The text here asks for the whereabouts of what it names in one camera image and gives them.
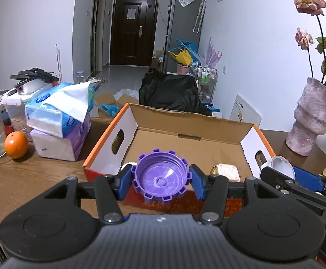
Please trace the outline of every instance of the screw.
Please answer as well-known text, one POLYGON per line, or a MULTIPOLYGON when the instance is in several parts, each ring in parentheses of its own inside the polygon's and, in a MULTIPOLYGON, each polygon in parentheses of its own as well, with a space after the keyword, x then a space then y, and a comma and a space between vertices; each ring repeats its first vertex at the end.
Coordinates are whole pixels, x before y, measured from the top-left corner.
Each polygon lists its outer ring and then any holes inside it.
POLYGON ((202 214, 202 219, 208 222, 216 221, 219 219, 219 215, 216 212, 205 212, 202 214))
POLYGON ((103 219, 107 222, 117 222, 121 219, 121 215, 117 212, 110 212, 104 215, 103 219))

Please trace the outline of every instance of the blue gripper pad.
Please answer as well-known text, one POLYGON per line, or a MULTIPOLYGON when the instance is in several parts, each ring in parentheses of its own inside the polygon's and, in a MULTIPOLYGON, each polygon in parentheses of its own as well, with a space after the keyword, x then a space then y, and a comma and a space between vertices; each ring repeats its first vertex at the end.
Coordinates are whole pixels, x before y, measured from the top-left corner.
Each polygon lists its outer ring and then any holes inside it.
POLYGON ((203 172, 196 165, 190 165, 189 172, 192 173, 191 185, 194 189, 196 197, 199 200, 205 200, 205 188, 203 183, 203 177, 205 174, 203 174, 203 172))
POLYGON ((314 174, 311 174, 301 168, 293 166, 296 176, 296 181, 301 185, 313 192, 320 192, 325 189, 320 178, 314 174))
POLYGON ((122 171, 120 171, 117 175, 116 179, 116 188, 117 188, 117 196, 118 200, 123 200, 126 198, 129 188, 132 185, 133 177, 131 168, 125 168, 122 171))

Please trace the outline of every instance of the box handle hole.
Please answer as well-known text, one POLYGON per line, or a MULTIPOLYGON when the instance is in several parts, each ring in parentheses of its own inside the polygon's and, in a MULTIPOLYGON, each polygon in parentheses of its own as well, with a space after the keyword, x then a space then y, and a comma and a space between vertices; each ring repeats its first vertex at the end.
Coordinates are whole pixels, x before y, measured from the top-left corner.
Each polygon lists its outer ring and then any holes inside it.
POLYGON ((124 140, 124 133, 123 130, 121 129, 117 133, 117 136, 112 143, 112 153, 114 154, 118 153, 118 150, 121 147, 123 140, 124 140))
POLYGON ((255 160, 256 160, 257 164, 259 165, 259 168, 261 168, 261 166, 267 162, 262 151, 258 151, 255 154, 255 160))
POLYGON ((178 137, 179 137, 179 138, 194 139, 194 140, 196 140, 196 141, 201 140, 201 137, 194 137, 194 136, 192 136, 192 135, 181 134, 181 133, 178 134, 178 137))

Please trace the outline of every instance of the wooden table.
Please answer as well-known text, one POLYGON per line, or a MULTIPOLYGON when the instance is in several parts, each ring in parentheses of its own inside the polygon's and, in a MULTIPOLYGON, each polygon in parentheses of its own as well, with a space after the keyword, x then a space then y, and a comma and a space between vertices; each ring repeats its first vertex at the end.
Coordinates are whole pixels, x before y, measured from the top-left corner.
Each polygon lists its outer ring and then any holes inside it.
MULTIPOLYGON (((92 118, 91 131, 87 136, 81 155, 75 163, 40 158, 31 146, 23 159, 0 164, 0 222, 7 214, 66 177, 75 176, 79 181, 86 181, 82 168, 83 161, 109 123, 109 120, 92 118)), ((263 133, 276 154, 284 156, 293 165, 309 170, 314 174, 322 173, 326 166, 326 155, 317 146, 314 147, 309 157, 301 157, 290 151, 284 143, 286 133, 268 130, 263 131, 263 133)), ((153 210, 119 205, 124 215, 132 212, 157 213, 153 210)), ((97 217, 94 200, 83 199, 82 208, 97 217)))

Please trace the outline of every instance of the orange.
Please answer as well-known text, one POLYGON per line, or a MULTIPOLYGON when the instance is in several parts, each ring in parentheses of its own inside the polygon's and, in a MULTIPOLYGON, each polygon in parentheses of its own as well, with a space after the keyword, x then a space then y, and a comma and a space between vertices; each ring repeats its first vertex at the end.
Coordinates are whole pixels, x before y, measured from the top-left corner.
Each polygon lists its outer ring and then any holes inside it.
POLYGON ((23 132, 10 133, 5 139, 4 149, 7 155, 13 159, 22 158, 28 150, 28 141, 23 132))

